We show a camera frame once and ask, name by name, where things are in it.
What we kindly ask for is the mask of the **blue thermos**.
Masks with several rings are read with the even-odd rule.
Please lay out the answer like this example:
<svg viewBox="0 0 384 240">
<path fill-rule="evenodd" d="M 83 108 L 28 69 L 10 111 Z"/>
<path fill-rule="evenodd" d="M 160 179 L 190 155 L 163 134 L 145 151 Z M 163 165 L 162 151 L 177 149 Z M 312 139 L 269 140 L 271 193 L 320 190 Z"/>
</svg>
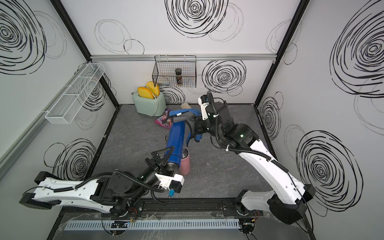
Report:
<svg viewBox="0 0 384 240">
<path fill-rule="evenodd" d="M 175 149 L 168 161 L 169 170 L 177 170 L 181 164 L 182 150 L 185 139 L 185 123 L 178 123 L 176 129 L 171 133 L 171 139 L 167 141 L 167 147 L 174 146 Z"/>
</svg>

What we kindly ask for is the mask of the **blue and grey cloth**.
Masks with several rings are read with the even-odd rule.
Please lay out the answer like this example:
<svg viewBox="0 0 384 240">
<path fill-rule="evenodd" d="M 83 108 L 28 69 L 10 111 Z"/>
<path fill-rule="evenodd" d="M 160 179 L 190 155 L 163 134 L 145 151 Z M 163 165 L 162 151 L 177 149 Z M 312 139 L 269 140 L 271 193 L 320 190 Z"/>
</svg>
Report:
<svg viewBox="0 0 384 240">
<path fill-rule="evenodd" d="M 198 127 L 195 118 L 201 117 L 202 113 L 197 109 L 181 109 L 172 110 L 168 113 L 167 120 L 171 121 L 171 130 L 168 140 L 171 139 L 171 133 L 176 129 L 178 123 L 185 123 L 189 128 L 189 135 L 187 137 L 186 146 L 189 145 L 190 140 L 199 143 L 202 139 L 202 134 L 198 134 Z"/>
</svg>

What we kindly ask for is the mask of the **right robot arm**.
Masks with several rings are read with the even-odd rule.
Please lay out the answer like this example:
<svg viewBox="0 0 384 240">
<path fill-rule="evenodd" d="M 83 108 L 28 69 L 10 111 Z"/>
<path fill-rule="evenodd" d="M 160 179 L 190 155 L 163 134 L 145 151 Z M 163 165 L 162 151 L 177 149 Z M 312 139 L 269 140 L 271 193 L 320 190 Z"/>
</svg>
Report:
<svg viewBox="0 0 384 240">
<path fill-rule="evenodd" d="M 216 102 L 211 92 L 198 99 L 201 115 L 195 118 L 197 134 L 209 133 L 218 148 L 246 160 L 269 183 L 272 191 L 243 190 L 237 199 L 241 214 L 263 211 L 291 225 L 303 219 L 316 189 L 296 179 L 267 149 L 246 124 L 236 124 L 225 103 Z"/>
</svg>

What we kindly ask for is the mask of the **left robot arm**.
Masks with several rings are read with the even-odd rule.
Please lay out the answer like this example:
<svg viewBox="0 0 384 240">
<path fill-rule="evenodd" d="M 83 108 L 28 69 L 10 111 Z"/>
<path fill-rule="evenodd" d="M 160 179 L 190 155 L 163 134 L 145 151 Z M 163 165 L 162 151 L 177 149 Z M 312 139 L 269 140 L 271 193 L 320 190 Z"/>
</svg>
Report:
<svg viewBox="0 0 384 240">
<path fill-rule="evenodd" d="M 142 196 L 163 193 L 175 180 L 167 170 L 174 149 L 171 146 L 152 152 L 145 160 L 148 167 L 138 177 L 115 170 L 82 181 L 66 181 L 41 171 L 35 178 L 37 186 L 25 191 L 19 203 L 31 209 L 73 206 L 121 216 Z"/>
</svg>

